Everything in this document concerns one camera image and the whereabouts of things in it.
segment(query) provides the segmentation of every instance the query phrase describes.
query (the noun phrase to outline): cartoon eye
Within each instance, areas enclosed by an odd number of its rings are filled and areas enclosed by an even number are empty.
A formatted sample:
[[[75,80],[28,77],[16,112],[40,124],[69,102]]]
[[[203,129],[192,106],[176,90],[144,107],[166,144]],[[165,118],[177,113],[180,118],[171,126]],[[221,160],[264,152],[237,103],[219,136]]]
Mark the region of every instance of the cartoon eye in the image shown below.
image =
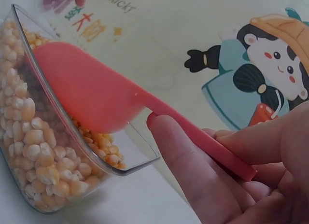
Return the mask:
[[[280,59],[280,58],[281,58],[280,53],[278,53],[278,52],[274,52],[274,58],[276,58],[276,59]]]
[[[294,69],[293,69],[292,66],[288,66],[288,73],[289,73],[289,74],[294,73]]]

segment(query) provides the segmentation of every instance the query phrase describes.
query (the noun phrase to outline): cartoon girl's face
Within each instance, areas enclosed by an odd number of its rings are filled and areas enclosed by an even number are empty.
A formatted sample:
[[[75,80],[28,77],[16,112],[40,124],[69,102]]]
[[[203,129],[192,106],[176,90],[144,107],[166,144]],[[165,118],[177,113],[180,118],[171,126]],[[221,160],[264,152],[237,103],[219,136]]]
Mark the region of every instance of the cartoon girl's face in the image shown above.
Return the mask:
[[[302,81],[300,59],[291,49],[289,51],[287,43],[281,39],[257,38],[253,34],[247,34],[245,42],[249,45],[250,61],[288,100],[293,101],[297,96],[308,97]]]

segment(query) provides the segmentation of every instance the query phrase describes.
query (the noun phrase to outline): cartoon girl's pigtail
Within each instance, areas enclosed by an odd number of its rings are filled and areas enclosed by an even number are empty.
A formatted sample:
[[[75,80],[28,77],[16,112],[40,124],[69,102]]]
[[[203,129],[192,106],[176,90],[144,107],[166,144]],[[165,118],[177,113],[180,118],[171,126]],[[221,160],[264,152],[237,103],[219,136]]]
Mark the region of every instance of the cartoon girl's pigtail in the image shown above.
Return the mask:
[[[278,89],[266,85],[263,74],[255,65],[245,64],[241,66],[234,74],[233,83],[243,92],[258,93],[261,102],[274,111],[283,107],[284,97],[282,93]]]

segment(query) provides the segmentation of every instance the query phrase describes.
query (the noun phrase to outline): hand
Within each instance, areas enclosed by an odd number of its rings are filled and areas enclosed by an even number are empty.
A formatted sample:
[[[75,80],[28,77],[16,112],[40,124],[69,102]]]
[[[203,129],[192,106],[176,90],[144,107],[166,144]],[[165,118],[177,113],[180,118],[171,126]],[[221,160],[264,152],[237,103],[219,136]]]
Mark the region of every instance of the hand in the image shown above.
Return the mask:
[[[43,0],[43,6],[46,11],[49,11],[51,9],[55,10],[55,13],[62,12],[67,5],[69,5],[72,2],[72,0]],[[79,7],[83,7],[86,0],[75,0],[75,3]]]
[[[160,152],[203,224],[309,223],[309,103],[239,132],[205,129],[258,170],[234,179],[169,116],[148,119]]]

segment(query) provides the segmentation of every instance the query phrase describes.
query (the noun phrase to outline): printed illustration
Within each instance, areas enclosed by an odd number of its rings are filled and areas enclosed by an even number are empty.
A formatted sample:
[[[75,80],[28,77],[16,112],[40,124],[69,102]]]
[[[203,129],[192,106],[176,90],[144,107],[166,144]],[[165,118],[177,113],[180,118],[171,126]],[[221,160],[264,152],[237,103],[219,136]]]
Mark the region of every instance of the printed illustration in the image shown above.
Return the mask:
[[[309,23],[292,8],[219,33],[221,45],[189,50],[192,73],[218,70],[202,86],[207,102],[232,130],[282,116],[309,100]]]

